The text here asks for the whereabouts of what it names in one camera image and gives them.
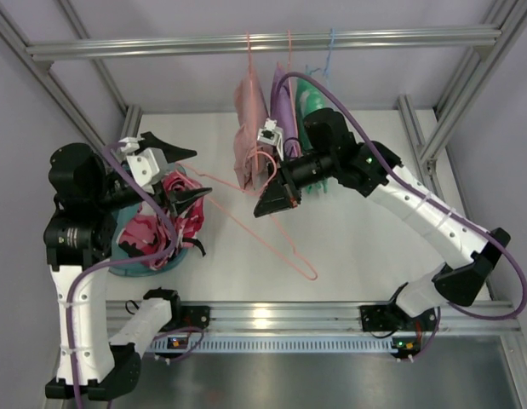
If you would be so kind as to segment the pink patterned trousers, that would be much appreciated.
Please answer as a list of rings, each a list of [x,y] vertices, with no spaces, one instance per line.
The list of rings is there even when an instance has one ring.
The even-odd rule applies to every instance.
[[[112,256],[117,259],[154,255],[168,247],[172,238],[177,239],[173,252],[166,257],[138,262],[133,267],[128,267],[126,276],[152,275],[174,268],[193,247],[199,249],[202,255],[205,254],[203,244],[198,239],[198,232],[204,222],[203,199],[197,200],[180,216],[173,216],[168,211],[164,213],[175,227],[175,234],[169,232],[146,202],[119,212],[116,244],[112,250]]]

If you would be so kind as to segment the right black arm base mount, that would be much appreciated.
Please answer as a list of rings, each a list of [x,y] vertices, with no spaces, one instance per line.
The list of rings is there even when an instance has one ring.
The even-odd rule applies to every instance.
[[[394,303],[365,304],[359,308],[364,332],[432,331],[437,323],[437,311],[430,308],[410,317]]]

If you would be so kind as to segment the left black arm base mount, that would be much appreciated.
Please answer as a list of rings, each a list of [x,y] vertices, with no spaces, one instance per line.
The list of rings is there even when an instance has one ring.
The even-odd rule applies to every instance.
[[[209,326],[210,315],[211,307],[208,305],[181,305],[173,309],[168,329],[170,331],[185,327],[206,329]]]

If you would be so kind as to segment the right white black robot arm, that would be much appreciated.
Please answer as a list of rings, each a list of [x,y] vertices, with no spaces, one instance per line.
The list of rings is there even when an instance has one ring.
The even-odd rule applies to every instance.
[[[303,122],[312,150],[283,162],[261,194],[254,215],[293,209],[301,190],[334,178],[393,213],[443,258],[435,271],[401,286],[392,296],[393,310],[416,317],[445,303],[469,307],[511,240],[502,228],[465,226],[464,218],[434,196],[403,165],[400,157],[377,142],[357,142],[344,116],[322,108]]]

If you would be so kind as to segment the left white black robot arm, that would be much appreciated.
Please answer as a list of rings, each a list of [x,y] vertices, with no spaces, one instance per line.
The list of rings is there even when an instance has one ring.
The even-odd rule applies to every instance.
[[[186,329],[177,291],[157,288],[110,336],[106,271],[120,265],[114,247],[126,263],[157,270],[198,246],[208,189],[171,170],[194,156],[150,132],[102,153],[71,143],[52,154],[55,210],[43,240],[60,311],[60,363],[48,398],[112,402],[135,388],[142,357],[161,332]]]

